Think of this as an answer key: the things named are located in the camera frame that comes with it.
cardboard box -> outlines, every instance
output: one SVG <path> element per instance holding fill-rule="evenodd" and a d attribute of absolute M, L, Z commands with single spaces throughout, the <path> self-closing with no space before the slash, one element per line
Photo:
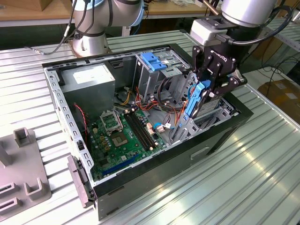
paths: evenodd
<path fill-rule="evenodd" d="M 266 96 L 269 82 L 264 83 L 258 91 Z M 300 124 L 300 89 L 288 80 L 273 81 L 267 98 L 282 111 Z"/>
<path fill-rule="evenodd" d="M 0 4 L 43 11 L 52 0 L 0 0 Z"/>

green circuit board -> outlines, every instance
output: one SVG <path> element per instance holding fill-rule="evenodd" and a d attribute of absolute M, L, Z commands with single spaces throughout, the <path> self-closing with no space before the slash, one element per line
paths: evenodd
<path fill-rule="evenodd" d="M 141 110 L 136 111 L 135 115 L 142 124 L 149 122 Z M 114 132 L 110 136 L 107 135 L 101 120 L 88 124 L 91 131 L 90 154 L 95 164 L 91 172 L 95 180 L 100 180 L 166 147 L 163 140 L 158 135 L 154 135 L 151 138 L 158 145 L 153 150 L 145 150 L 127 123 L 124 114 L 119 114 L 118 117 L 123 130 Z M 114 119 L 106 121 L 106 128 L 115 124 Z"/>

pcie slot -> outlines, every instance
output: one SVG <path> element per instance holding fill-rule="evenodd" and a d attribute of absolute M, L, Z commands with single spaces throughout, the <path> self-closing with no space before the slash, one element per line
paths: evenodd
<path fill-rule="evenodd" d="M 128 159 L 128 160 L 126 160 L 126 161 L 124 161 L 124 162 L 122 162 L 122 163 L 120 163 L 120 164 L 117 164 L 117 165 L 113 166 L 112 168 L 109 168 L 109 169 L 107 169 L 107 170 L 104 170 L 104 171 L 102 172 L 102 175 L 104 176 L 104 175 L 107 175 L 107 174 L 109 174 L 109 173 L 114 173 L 114 172 L 116 172 L 117 170 L 119 170 L 119 169 L 121 169 L 121 168 L 123 168 L 123 167 L 125 167 L 125 166 L 127 166 L 127 165 L 129 165 L 129 164 L 132 164 L 132 163 L 135 161 L 135 158 L 138 157 L 138 156 L 139 156 L 139 154 L 133 156 L 132 158 L 130 158 L 130 159 Z"/>

ram slot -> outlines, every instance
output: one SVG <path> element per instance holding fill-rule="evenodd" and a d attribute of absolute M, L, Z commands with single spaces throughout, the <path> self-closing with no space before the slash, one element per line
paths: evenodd
<path fill-rule="evenodd" d="M 154 141 L 152 140 L 152 138 L 150 137 L 149 133 L 144 129 L 144 127 L 142 126 L 142 124 L 140 123 L 139 119 L 137 118 L 137 116 L 135 114 L 131 114 L 130 115 L 131 118 L 133 119 L 133 121 L 138 124 L 137 128 L 140 129 L 140 131 L 142 132 L 142 134 L 146 137 L 148 144 L 151 147 L 155 147 Z"/>
<path fill-rule="evenodd" d="M 144 147 L 145 150 L 148 150 L 150 146 L 147 144 L 147 141 L 144 139 L 143 135 L 137 130 L 136 124 L 133 122 L 132 118 L 129 115 L 125 115 L 125 120 L 127 121 L 128 125 L 134 132 L 135 136 L 137 139 L 140 141 L 142 146 Z"/>
<path fill-rule="evenodd" d="M 125 116 L 125 119 L 146 151 L 150 150 L 150 147 L 155 147 L 154 141 L 151 139 L 150 135 L 141 125 L 139 119 L 136 117 L 135 114 L 127 114 Z"/>

white label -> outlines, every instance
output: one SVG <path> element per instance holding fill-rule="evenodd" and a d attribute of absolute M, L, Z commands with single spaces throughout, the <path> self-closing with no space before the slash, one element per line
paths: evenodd
<path fill-rule="evenodd" d="M 99 65 L 91 69 L 75 72 L 73 76 L 77 84 L 96 80 L 101 81 L 101 83 L 105 83 L 114 80 L 105 65 Z"/>
<path fill-rule="evenodd" d="M 276 86 L 279 87 L 279 89 L 286 89 L 283 83 L 277 83 Z"/>
<path fill-rule="evenodd" d="M 297 96 L 295 96 L 293 93 L 286 93 L 286 95 L 287 95 L 290 99 L 298 99 Z"/>
<path fill-rule="evenodd" d="M 171 124 L 170 124 L 170 123 L 166 123 L 166 124 L 165 124 L 165 127 L 166 127 L 166 128 L 171 128 Z"/>

